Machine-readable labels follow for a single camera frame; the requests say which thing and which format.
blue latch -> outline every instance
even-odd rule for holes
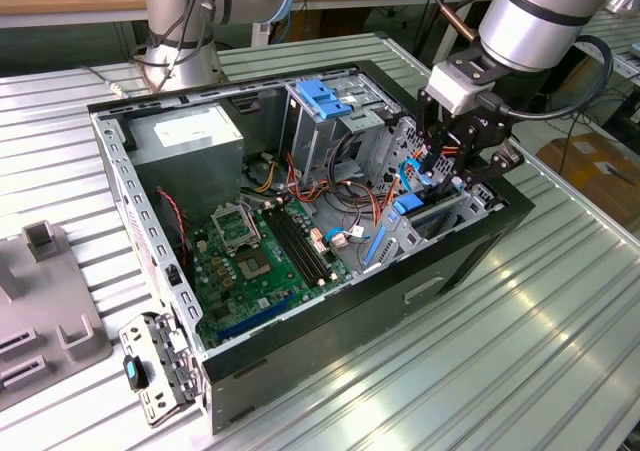
[[[409,211],[413,211],[416,208],[419,208],[424,203],[420,201],[415,194],[405,194],[396,198],[393,202],[393,209],[395,209],[399,214],[404,215]]]
[[[318,112],[322,119],[337,118],[349,114],[353,109],[343,104],[319,79],[298,81],[296,89],[302,97]]]

red wire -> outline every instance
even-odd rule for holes
[[[176,213],[176,217],[178,218],[178,224],[180,226],[180,240],[182,241],[182,264],[184,265],[184,269],[186,270],[187,269],[187,246],[186,246],[187,235],[184,232],[184,223],[182,222],[182,214],[180,213],[180,208],[178,208],[178,205],[176,204],[176,202],[166,192],[162,191],[161,189],[156,190],[156,192],[160,196],[165,198],[167,201],[169,201],[169,204],[173,208],[173,211]]]

metal bracket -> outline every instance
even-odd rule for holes
[[[155,427],[189,407],[202,390],[200,372],[182,329],[168,315],[143,314],[119,333],[127,356],[141,366],[137,390],[147,423]],[[132,383],[131,359],[125,358],[125,371]]]
[[[505,141],[500,149],[493,153],[488,166],[477,170],[465,169],[460,177],[468,188],[487,179],[502,176],[523,162],[522,155],[508,141]]]

pci express slot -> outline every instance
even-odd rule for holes
[[[273,306],[260,311],[258,314],[254,314],[250,318],[245,319],[244,321],[240,321],[239,323],[234,324],[233,326],[229,326],[222,331],[217,333],[218,339],[223,340],[230,338],[232,336],[237,336],[239,334],[248,331],[249,329],[255,328],[256,326],[261,325],[262,323],[266,323],[271,318],[275,318],[277,315],[284,313],[287,310],[287,305],[289,301],[294,297],[294,294],[290,294],[288,297],[284,298],[282,301],[274,304]]]

aluminum table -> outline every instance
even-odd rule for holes
[[[371,59],[411,93],[426,81],[374,35],[221,59],[232,79]],[[147,92],[130,65],[98,69]],[[534,163],[508,179],[536,208],[444,298],[220,435],[195,407],[149,429],[117,330],[153,305],[85,109],[107,99],[82,70],[0,80],[0,238],[61,224],[114,346],[1,413],[0,449],[613,450],[640,419],[640,246]]]
[[[583,28],[582,34],[592,34],[603,39],[614,55],[614,70],[620,76],[640,85],[640,58],[630,51],[633,43],[640,42],[640,17],[620,18],[608,11],[598,11]],[[595,46],[577,43],[576,46],[592,58],[602,62]]]

